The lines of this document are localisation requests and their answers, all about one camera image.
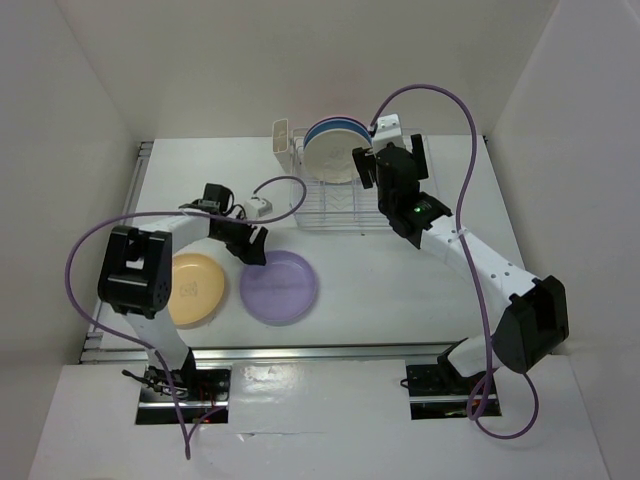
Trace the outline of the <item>purple plate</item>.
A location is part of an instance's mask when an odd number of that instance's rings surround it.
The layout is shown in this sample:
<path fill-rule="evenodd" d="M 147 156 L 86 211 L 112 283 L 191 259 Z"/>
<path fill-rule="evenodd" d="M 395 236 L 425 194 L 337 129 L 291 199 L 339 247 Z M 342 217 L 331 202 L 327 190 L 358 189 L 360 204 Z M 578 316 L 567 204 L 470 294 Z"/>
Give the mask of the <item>purple plate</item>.
<path fill-rule="evenodd" d="M 287 250 L 269 251 L 264 266 L 245 266 L 239 281 L 245 310 L 259 322 L 276 327 L 300 321 L 313 307 L 318 288 L 311 264 Z"/>

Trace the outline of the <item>orange plate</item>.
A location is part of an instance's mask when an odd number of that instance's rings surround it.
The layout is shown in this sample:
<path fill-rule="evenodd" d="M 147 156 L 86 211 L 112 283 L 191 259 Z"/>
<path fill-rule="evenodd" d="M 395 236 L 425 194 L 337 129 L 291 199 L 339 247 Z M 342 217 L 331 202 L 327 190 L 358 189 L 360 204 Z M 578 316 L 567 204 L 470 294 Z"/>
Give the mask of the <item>orange plate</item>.
<path fill-rule="evenodd" d="M 173 257 L 168 309 L 178 329 L 210 322 L 224 304 L 225 295 L 225 272 L 216 260 L 201 253 Z"/>

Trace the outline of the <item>pink plate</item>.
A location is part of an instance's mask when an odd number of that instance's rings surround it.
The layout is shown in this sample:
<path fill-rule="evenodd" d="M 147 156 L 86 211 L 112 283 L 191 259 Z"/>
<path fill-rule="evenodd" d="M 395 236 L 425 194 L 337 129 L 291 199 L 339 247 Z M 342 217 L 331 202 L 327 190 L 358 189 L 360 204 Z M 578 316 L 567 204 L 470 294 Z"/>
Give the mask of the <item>pink plate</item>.
<path fill-rule="evenodd" d="M 321 123 L 325 123 L 325 122 L 330 122 L 330 121 L 350 121 L 352 123 L 361 125 L 364 127 L 364 123 L 352 116 L 348 116 L 348 115 L 332 115 L 332 116 L 327 116 L 325 118 L 322 118 L 321 120 L 318 120 L 318 122 L 316 123 L 316 125 L 319 125 Z"/>

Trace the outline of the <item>cream plate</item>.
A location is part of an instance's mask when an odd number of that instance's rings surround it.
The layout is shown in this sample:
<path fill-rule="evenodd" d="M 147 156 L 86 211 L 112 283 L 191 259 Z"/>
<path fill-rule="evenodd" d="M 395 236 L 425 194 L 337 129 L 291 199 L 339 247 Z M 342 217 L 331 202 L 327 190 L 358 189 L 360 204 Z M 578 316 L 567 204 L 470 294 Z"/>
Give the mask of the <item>cream plate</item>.
<path fill-rule="evenodd" d="M 354 149 L 368 149 L 367 136 L 344 129 L 329 128 L 313 133 L 304 142 L 303 165 L 315 179 L 330 184 L 350 183 L 358 177 L 352 158 Z"/>

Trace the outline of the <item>blue plate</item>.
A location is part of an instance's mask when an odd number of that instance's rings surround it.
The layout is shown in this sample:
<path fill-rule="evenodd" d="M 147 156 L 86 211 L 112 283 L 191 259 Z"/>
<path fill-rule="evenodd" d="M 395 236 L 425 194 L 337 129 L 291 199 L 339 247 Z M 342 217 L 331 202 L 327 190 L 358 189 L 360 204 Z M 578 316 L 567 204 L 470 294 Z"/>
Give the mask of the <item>blue plate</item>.
<path fill-rule="evenodd" d="M 363 127 L 350 121 L 330 121 L 321 123 L 319 125 L 313 125 L 304 136 L 303 147 L 306 148 L 308 143 L 315 137 L 330 130 L 347 130 L 352 133 L 356 133 L 360 135 L 368 144 L 371 144 L 371 136 L 368 128 L 365 125 Z"/>

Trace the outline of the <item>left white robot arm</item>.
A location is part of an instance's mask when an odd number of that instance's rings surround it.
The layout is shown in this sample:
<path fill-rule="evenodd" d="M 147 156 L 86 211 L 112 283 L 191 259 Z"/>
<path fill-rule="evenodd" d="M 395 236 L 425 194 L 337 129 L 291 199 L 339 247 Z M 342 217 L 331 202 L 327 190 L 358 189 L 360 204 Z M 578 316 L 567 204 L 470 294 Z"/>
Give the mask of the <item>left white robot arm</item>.
<path fill-rule="evenodd" d="M 204 196 L 181 206 L 177 216 L 139 227 L 116 226 L 109 236 L 98 296 L 133 328 L 147 350 L 152 378 L 176 399 L 191 397 L 199 376 L 168 309 L 174 254 L 209 238 L 246 265 L 266 264 L 268 230 L 229 216 L 230 199 L 228 188 L 208 184 Z"/>

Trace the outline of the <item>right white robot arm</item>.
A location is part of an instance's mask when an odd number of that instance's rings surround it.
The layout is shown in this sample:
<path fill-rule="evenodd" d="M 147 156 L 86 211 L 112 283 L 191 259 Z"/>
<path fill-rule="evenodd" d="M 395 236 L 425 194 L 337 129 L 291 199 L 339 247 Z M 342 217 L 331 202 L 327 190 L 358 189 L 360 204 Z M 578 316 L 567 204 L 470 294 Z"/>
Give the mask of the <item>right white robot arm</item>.
<path fill-rule="evenodd" d="M 528 372 L 569 335 L 566 291 L 555 277 L 539 279 L 513 265 L 456 224 L 456 216 L 425 193 L 428 175 L 421 137 L 406 149 L 358 147 L 352 157 L 364 188 L 375 188 L 378 208 L 392 230 L 482 289 L 490 323 L 479 337 L 455 344 L 439 358 L 437 379 L 451 393 L 488 368 Z"/>

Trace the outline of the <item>white cutlery holder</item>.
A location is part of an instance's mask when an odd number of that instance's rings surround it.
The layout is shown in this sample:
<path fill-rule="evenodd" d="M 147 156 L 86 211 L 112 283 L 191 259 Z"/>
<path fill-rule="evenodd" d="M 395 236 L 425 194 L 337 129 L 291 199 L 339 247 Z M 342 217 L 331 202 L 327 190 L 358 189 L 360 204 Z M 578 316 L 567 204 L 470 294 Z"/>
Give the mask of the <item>white cutlery holder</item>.
<path fill-rule="evenodd" d="M 272 124 L 272 153 L 285 174 L 291 173 L 291 131 L 287 119 Z"/>

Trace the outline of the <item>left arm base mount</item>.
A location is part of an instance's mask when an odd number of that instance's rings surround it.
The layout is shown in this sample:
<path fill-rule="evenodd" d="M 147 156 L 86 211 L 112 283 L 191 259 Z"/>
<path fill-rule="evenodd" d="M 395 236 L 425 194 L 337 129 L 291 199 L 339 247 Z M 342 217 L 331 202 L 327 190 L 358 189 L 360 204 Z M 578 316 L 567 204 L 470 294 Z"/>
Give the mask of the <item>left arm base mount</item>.
<path fill-rule="evenodd" d="M 176 396 L 186 425 L 226 424 L 229 418 L 231 367 L 198 369 L 191 389 L 178 383 Z M 121 374 L 140 384 L 135 424 L 142 426 L 175 425 L 178 417 L 169 386 L 146 369 L 135 374 L 123 369 Z"/>

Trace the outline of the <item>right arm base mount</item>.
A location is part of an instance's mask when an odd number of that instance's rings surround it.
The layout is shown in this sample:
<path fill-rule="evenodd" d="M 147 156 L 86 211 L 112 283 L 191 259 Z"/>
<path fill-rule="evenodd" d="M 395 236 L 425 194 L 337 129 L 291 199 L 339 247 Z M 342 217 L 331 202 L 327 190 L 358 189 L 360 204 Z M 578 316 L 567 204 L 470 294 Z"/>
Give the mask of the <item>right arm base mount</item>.
<path fill-rule="evenodd" d="M 399 384 L 408 391 L 412 420 L 460 419 L 467 417 L 467 401 L 483 376 L 461 377 L 437 364 L 413 364 Z"/>

